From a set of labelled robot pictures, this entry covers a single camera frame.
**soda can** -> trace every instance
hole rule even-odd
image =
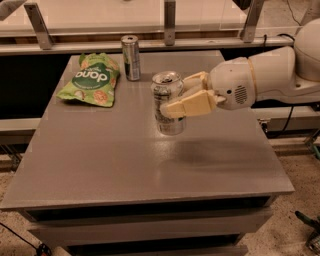
[[[138,37],[134,35],[123,36],[121,37],[121,45],[127,79],[137,81],[141,76]]]
[[[174,99],[183,93],[183,81],[179,73],[165,71],[152,78],[151,91],[154,97],[155,118],[158,130],[164,135],[177,135],[186,127],[186,119],[167,118],[160,112],[161,104]]]

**chip bag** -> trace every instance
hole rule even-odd
[[[112,107],[119,65],[107,54],[82,54],[80,71],[57,94],[60,99],[80,100],[101,107]]]

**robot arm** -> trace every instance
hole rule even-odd
[[[182,96],[163,104],[169,118],[210,113],[216,106],[234,110],[274,99],[288,104],[320,101],[320,19],[308,23],[294,49],[282,47],[220,63],[210,73],[184,79]]]

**cable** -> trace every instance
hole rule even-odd
[[[281,34],[279,34],[277,36],[287,36],[287,37],[291,38],[293,42],[296,41],[296,39],[292,35],[289,35],[289,34],[286,34],[286,33],[281,33]]]
[[[20,235],[18,235],[16,232],[14,232],[11,228],[9,228],[8,226],[4,225],[3,223],[0,222],[0,225],[4,228],[6,228],[7,230],[9,230],[11,233],[13,233],[14,235],[16,235],[17,237],[19,237],[22,241],[24,241],[25,243],[29,244],[30,246],[32,246],[35,250],[37,250],[38,248],[35,247],[33,244],[31,244],[30,242],[28,242],[27,240],[25,240],[23,237],[21,237]]]
[[[288,116],[287,121],[286,121],[286,124],[284,125],[284,127],[282,128],[282,130],[281,130],[279,133],[277,133],[277,134],[275,134],[275,135],[273,135],[273,136],[268,136],[268,135],[267,135],[268,139],[278,138],[278,137],[287,129],[287,126],[288,126],[288,124],[289,124],[289,122],[290,122],[290,119],[291,119],[291,115],[292,115],[293,109],[294,109],[294,106],[291,106],[289,116]]]
[[[52,252],[50,250],[50,248],[45,245],[45,244],[40,244],[39,247],[35,247],[33,244],[31,244],[30,242],[28,242],[26,239],[24,239],[22,236],[18,235],[16,232],[14,232],[11,228],[9,228],[8,226],[6,226],[5,224],[3,224],[2,222],[0,222],[0,225],[4,228],[6,228],[7,230],[9,230],[12,234],[16,235],[17,237],[19,237],[23,242],[27,243],[28,245],[30,245],[32,248],[34,248],[36,250],[37,256],[51,256]]]
[[[287,0],[287,4],[288,4],[289,10],[290,10],[290,12],[291,12],[292,19],[293,19],[295,22],[297,22],[297,24],[298,24],[299,26],[301,26],[300,22],[297,21],[296,18],[294,17],[294,15],[293,15],[293,11],[292,11],[292,9],[291,9],[291,5],[290,5],[289,0]]]

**gray table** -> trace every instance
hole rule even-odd
[[[53,96],[1,209],[20,212],[42,241],[79,255],[95,255],[89,244],[178,244],[211,236],[220,240],[209,246],[210,255],[222,255],[217,244],[255,232],[271,216],[275,197],[293,186],[250,109],[187,118],[182,134],[164,136],[156,129],[150,85],[158,72],[210,71],[223,57],[219,51],[144,53],[139,82],[126,80],[121,55],[112,57],[122,73],[115,105]],[[71,58],[57,90],[78,71],[77,61]]]

